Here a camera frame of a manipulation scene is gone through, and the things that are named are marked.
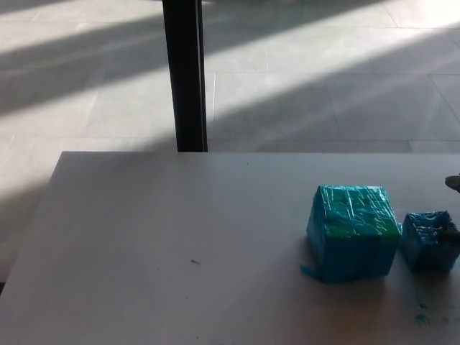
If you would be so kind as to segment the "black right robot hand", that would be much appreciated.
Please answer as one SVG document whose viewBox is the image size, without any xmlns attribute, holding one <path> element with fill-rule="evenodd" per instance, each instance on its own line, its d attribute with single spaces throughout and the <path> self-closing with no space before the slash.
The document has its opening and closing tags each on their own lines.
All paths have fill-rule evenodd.
<svg viewBox="0 0 460 345">
<path fill-rule="evenodd" d="M 452 190 L 459 192 L 459 175 L 450 175 L 445 178 L 445 184 Z M 448 242 L 452 245 L 459 245 L 459 232 L 454 231 L 453 227 L 448 226 L 446 229 L 439 230 L 437 235 L 439 242 Z"/>
</svg>

